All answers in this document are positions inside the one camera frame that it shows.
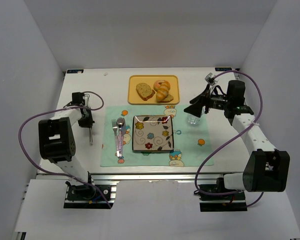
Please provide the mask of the metal serving tongs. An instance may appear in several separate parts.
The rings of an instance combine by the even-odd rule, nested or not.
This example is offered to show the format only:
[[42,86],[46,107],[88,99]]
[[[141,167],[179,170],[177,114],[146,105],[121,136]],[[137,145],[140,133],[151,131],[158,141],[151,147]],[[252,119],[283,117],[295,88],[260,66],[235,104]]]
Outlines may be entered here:
[[[90,101],[90,94],[89,94],[89,93],[86,93],[86,94],[85,94],[85,103],[86,103],[86,106],[87,106],[88,108],[90,107],[89,101]],[[92,127],[89,127],[89,145],[90,145],[90,146],[93,145],[93,133],[92,133]]]

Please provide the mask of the large seeded bread slice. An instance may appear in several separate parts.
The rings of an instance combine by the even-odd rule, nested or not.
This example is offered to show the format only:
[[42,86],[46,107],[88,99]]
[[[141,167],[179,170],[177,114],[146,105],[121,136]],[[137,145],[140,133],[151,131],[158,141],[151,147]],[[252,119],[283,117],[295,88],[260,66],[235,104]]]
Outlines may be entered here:
[[146,83],[138,83],[135,88],[143,101],[147,101],[155,95],[155,91]]

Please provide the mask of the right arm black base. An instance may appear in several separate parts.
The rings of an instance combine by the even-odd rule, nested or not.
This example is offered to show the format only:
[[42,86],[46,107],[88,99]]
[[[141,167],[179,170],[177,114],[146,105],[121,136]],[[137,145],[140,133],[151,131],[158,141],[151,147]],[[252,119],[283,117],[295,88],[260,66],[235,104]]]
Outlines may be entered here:
[[246,196],[243,192],[227,194],[233,189],[226,189],[222,177],[216,179],[213,184],[199,184],[199,189],[208,193],[221,193],[222,195],[212,196],[195,190],[193,194],[199,196],[199,206],[201,212],[246,212],[248,210]]

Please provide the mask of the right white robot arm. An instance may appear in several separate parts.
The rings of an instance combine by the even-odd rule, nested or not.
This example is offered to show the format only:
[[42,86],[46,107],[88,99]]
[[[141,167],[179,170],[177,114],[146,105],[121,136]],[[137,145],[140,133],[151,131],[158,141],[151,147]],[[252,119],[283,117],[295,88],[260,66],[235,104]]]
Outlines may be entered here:
[[278,150],[255,122],[252,109],[245,105],[245,83],[228,82],[225,94],[217,94],[211,84],[189,102],[183,111],[194,117],[207,114],[209,109],[221,110],[238,132],[249,159],[243,172],[227,173],[217,181],[217,193],[230,191],[283,192],[287,185],[290,156]]

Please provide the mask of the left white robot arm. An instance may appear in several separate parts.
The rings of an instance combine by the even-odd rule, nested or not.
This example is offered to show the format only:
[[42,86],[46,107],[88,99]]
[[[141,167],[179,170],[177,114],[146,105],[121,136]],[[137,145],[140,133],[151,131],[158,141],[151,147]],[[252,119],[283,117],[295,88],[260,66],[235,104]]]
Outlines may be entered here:
[[39,121],[39,151],[43,159],[49,160],[65,174],[70,175],[72,185],[79,184],[73,178],[91,184],[90,173],[75,157],[76,143],[72,126],[76,123],[90,132],[95,123],[92,111],[88,109],[86,94],[83,92],[74,92],[72,101],[66,105],[65,110],[50,119]]

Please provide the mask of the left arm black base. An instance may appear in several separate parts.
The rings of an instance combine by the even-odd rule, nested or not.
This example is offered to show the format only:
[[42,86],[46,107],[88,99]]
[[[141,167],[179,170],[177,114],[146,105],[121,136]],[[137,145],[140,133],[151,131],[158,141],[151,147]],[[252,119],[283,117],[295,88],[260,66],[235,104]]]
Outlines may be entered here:
[[64,198],[64,209],[110,209],[100,192],[87,185],[71,185],[69,181]]

